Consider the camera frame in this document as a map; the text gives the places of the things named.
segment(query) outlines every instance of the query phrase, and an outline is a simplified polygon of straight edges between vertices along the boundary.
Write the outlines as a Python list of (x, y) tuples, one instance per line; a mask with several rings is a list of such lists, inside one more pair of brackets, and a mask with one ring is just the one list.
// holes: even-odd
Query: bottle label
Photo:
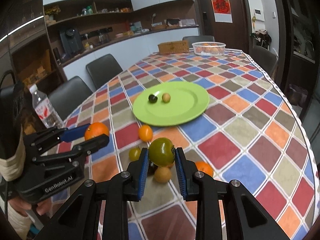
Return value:
[(41, 120), (46, 119), (52, 113), (53, 107), (49, 98), (43, 100), (36, 108), (35, 111)]

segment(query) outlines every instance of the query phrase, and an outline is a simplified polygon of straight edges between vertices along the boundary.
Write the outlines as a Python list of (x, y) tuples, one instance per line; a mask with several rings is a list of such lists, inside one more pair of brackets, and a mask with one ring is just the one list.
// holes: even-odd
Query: bottle cap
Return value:
[(38, 90), (38, 87), (36, 84), (33, 84), (30, 88), (29, 91), (31, 94), (33, 94), (34, 92), (36, 92)]

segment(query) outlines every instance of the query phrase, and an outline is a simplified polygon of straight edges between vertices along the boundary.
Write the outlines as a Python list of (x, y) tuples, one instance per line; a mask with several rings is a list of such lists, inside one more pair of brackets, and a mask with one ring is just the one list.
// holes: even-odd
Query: checkered tablecloth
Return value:
[[(226, 50), (217, 57), (199, 57), (193, 52), (152, 54), (101, 87), (66, 121), (68, 127), (103, 122), (110, 129), (109, 145), (88, 157), (85, 178), (100, 182), (127, 169), (129, 150), (146, 146), (139, 140), (141, 123), (132, 114), (132, 104), (144, 89), (170, 81), (204, 87), (210, 95), (209, 106), (183, 125), (152, 127), (153, 139), (167, 137), (176, 147), (183, 147), (187, 159), (208, 162), (215, 179), (240, 180), (291, 239), (301, 240), (319, 213), (314, 155), (288, 100), (250, 56), (239, 50)], [(62, 143), (55, 150), (70, 150), (83, 140)], [(54, 196), (52, 212), (78, 186)], [(221, 217), (225, 236), (223, 214)], [(147, 178), (142, 201), (128, 203), (128, 218), (130, 240), (195, 238), (196, 203), (182, 200), (174, 167), (168, 184)]]

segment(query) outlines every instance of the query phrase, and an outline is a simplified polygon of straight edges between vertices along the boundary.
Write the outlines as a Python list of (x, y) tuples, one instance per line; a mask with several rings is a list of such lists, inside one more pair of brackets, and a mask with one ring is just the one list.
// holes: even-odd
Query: small bottle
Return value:
[(29, 90), (32, 95), (32, 106), (45, 127), (57, 126), (58, 128), (64, 128), (64, 122), (53, 108), (47, 95), (39, 91), (36, 84), (33, 84)]
[(85, 50), (89, 50), (90, 49), (90, 45), (89, 45), (89, 43), (85, 43), (85, 45), (84, 45), (84, 48), (85, 48)]
[(87, 6), (87, 12), (88, 12), (88, 14), (93, 14), (91, 5)]

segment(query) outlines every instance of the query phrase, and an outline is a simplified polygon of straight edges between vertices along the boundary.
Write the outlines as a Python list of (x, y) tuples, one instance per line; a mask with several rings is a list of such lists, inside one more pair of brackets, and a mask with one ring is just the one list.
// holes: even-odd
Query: wicker box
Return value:
[(158, 44), (159, 54), (188, 53), (188, 41), (171, 41)]
[(156, 31), (156, 30), (163, 30), (163, 29), (165, 29), (165, 25), (163, 25), (163, 24), (161, 24), (161, 25), (156, 25), (156, 26), (153, 26), (153, 27), (151, 27), (151, 30), (153, 30), (153, 31)]

